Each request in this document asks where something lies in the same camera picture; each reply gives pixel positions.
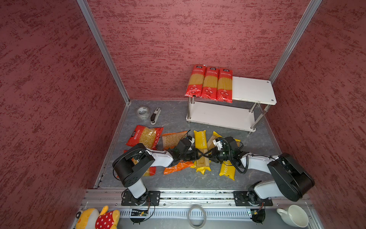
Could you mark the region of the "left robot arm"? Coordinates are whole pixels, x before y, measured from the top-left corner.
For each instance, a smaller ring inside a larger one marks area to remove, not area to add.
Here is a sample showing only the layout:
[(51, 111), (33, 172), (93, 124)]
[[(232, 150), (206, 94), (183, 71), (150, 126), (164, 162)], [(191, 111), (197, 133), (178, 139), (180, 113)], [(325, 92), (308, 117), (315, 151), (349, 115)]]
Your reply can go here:
[(180, 162), (198, 160), (194, 142), (193, 137), (184, 137), (174, 149), (164, 151), (152, 150), (139, 143), (113, 162), (113, 173), (131, 193), (132, 201), (142, 205), (148, 198), (148, 190), (141, 180), (144, 173), (151, 167), (171, 168)]

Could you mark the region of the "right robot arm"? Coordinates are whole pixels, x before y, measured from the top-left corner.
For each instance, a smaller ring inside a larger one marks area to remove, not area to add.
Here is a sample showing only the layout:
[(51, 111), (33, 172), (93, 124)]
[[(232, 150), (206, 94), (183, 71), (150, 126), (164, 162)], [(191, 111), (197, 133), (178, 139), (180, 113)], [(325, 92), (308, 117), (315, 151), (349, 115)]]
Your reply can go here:
[(245, 152), (232, 137), (218, 137), (210, 143), (213, 144), (213, 149), (208, 151), (211, 161), (221, 164), (229, 161), (240, 174), (251, 169), (272, 176), (272, 180), (260, 180), (248, 188), (244, 201), (250, 206), (262, 205), (273, 197), (297, 202), (315, 185), (311, 175), (290, 154), (266, 156)]

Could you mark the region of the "yellow spaghetti bag crosswise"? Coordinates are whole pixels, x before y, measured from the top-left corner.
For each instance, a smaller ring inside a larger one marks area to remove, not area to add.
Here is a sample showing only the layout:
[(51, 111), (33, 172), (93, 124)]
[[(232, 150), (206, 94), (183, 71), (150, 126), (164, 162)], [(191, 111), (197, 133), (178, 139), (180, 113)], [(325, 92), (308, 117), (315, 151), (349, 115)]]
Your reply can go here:
[(196, 172), (200, 172), (202, 175), (206, 171), (211, 171), (210, 160), (203, 156), (204, 153), (208, 152), (206, 131), (194, 131), (195, 148), (198, 149), (198, 155), (200, 158), (194, 162), (192, 168), (196, 169)]

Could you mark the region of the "yellow spaghetti bag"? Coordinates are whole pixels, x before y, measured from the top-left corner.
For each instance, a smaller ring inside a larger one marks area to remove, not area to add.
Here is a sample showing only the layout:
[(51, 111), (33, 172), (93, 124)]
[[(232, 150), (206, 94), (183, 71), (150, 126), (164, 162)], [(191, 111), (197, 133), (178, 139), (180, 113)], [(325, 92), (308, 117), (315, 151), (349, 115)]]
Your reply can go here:
[(242, 170), (240, 169), (241, 165), (235, 165), (231, 161), (224, 161), (221, 165), (221, 170), (219, 175), (228, 177), (229, 179), (235, 181), (235, 173), (237, 169), (239, 169), (240, 172)]
[(215, 148), (214, 141), (219, 137), (222, 137), (222, 136), (214, 131), (212, 136), (210, 137), (210, 139), (207, 141), (207, 150), (208, 151)]

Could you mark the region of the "red spaghetti bag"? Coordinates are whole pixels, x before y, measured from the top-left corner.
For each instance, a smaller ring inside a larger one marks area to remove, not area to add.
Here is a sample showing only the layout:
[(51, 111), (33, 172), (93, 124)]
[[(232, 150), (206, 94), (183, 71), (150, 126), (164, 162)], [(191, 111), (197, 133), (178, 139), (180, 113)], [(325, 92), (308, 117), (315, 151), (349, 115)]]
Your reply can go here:
[(233, 102), (233, 71), (221, 68), (218, 77), (216, 100), (219, 102)]
[(219, 68), (208, 67), (205, 73), (203, 88), (200, 97), (216, 101)]
[(207, 67), (205, 65), (195, 65), (189, 79), (185, 96), (200, 97)]

